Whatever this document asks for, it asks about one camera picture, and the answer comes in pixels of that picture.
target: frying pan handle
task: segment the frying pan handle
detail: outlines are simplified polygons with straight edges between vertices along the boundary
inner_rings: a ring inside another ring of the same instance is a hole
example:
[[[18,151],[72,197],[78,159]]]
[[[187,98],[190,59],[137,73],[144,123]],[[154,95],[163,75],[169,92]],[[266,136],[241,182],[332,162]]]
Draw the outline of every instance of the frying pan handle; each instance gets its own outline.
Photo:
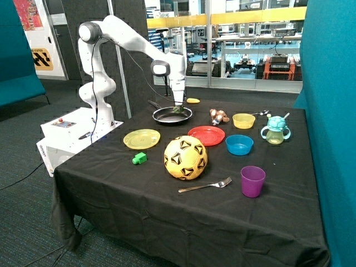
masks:
[[[148,103],[150,103],[151,105],[153,105],[153,107],[155,107],[157,110],[160,110],[162,107],[160,105],[158,105],[156,102],[153,102],[151,100],[147,100]]]

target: teal chair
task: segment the teal chair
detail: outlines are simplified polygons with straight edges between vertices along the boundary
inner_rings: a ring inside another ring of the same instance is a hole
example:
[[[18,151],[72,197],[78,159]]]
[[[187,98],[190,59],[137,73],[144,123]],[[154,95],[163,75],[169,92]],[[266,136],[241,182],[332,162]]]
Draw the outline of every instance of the teal chair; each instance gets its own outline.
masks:
[[[301,41],[303,89],[330,266],[356,266],[356,4],[310,0]]]
[[[1,0],[0,107],[46,95],[12,0]]]

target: orange machine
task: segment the orange machine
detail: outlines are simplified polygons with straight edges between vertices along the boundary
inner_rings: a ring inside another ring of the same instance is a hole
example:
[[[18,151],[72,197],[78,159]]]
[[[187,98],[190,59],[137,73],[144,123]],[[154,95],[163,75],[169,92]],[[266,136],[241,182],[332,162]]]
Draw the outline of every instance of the orange machine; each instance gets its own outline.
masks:
[[[288,55],[275,54],[265,62],[263,79],[265,80],[294,80],[295,61]]]

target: fork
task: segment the fork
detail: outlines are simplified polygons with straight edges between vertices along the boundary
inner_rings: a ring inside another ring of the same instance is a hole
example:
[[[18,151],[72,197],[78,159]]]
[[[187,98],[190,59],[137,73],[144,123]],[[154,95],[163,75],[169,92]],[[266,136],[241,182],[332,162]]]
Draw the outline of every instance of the fork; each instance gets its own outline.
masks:
[[[228,185],[231,181],[232,181],[232,179],[230,177],[228,177],[225,180],[217,182],[215,184],[200,185],[200,186],[194,186],[194,187],[190,187],[190,188],[180,189],[180,190],[178,190],[178,192],[182,193],[182,192],[187,192],[187,191],[191,191],[191,190],[195,190],[195,189],[199,189],[199,188],[205,188],[208,186],[224,187],[224,186]]]

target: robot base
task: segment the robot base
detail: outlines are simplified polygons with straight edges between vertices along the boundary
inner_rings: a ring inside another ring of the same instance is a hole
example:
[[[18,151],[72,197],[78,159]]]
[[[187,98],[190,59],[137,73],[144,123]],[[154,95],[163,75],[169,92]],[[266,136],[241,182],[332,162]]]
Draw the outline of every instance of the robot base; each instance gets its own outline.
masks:
[[[115,121],[111,126],[97,125],[91,135],[95,121],[92,108],[81,107],[60,118],[41,125],[44,138],[37,142],[37,148],[50,177],[60,164],[99,140],[123,122]]]

